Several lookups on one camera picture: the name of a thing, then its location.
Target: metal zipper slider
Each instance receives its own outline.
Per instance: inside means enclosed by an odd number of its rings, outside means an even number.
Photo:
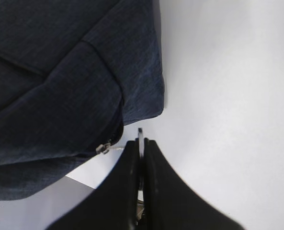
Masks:
[[[103,153],[103,154],[107,154],[110,150],[124,150],[125,147],[124,146],[120,146],[120,147],[112,147],[111,143],[108,142],[104,145],[100,145],[97,147],[96,152],[97,155]]]
[[[100,145],[96,148],[96,152],[97,152],[97,155],[103,153],[103,154],[107,154],[109,151],[110,151],[110,147],[111,147],[111,143],[108,142],[104,145]]]

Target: black object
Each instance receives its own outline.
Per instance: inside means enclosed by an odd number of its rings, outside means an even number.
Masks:
[[[146,214],[136,222],[138,188]],[[48,230],[242,230],[194,193],[156,142],[129,141],[112,172],[86,200]]]

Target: white surface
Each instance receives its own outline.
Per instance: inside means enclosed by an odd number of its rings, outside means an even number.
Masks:
[[[92,191],[65,177],[29,198],[0,201],[0,230],[45,230]]]
[[[284,230],[284,0],[162,0],[167,105],[126,127],[248,230]],[[119,153],[71,174],[96,187]]]

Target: zipper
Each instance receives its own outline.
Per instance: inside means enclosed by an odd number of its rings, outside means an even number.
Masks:
[[[122,103],[119,104],[114,116],[112,117],[109,125],[104,131],[96,138],[88,149],[95,154],[108,153],[112,145],[116,144],[124,133]]]
[[[124,150],[124,147],[116,147],[114,148],[113,145],[115,145],[122,137],[124,133],[124,125],[123,122],[118,126],[117,130],[112,134],[111,138],[105,143],[100,144],[96,148],[97,155],[103,153],[107,154],[110,150]]]

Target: navy blue fabric bag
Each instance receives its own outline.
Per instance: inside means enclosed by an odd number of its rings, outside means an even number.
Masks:
[[[0,200],[56,182],[163,97],[151,0],[0,0]]]

